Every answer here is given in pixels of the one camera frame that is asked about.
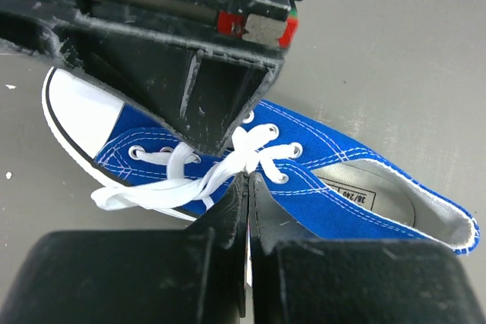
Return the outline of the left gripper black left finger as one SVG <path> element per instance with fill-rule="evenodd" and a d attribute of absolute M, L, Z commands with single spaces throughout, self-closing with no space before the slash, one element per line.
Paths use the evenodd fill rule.
<path fill-rule="evenodd" d="M 57 231 L 28 253 L 3 323 L 237 323 L 248 176 L 183 230 Z"/>

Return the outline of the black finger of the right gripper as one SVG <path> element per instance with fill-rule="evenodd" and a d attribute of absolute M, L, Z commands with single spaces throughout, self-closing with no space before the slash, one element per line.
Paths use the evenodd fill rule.
<path fill-rule="evenodd" d="M 122 5 L 96 5 L 89 13 L 3 5 L 1 41 L 119 97 L 215 156 L 284 63 L 280 52 Z"/>

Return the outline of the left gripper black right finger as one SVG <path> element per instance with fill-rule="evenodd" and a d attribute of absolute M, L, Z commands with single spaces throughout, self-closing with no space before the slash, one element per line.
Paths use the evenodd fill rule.
<path fill-rule="evenodd" d="M 257 323 L 483 323 L 456 256 L 420 240 L 323 240 L 248 182 Z"/>

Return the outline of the blue sneaker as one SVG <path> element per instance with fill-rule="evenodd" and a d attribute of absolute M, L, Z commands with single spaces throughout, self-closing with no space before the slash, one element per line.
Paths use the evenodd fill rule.
<path fill-rule="evenodd" d="M 280 105 L 260 102 L 220 156 L 196 152 L 150 116 L 58 68 L 42 107 L 69 156 L 100 183 L 103 210 L 132 207 L 194 221 L 240 173 L 258 172 L 277 203 L 326 239 L 429 239 L 458 254 L 480 240 L 463 207 L 369 147 Z"/>

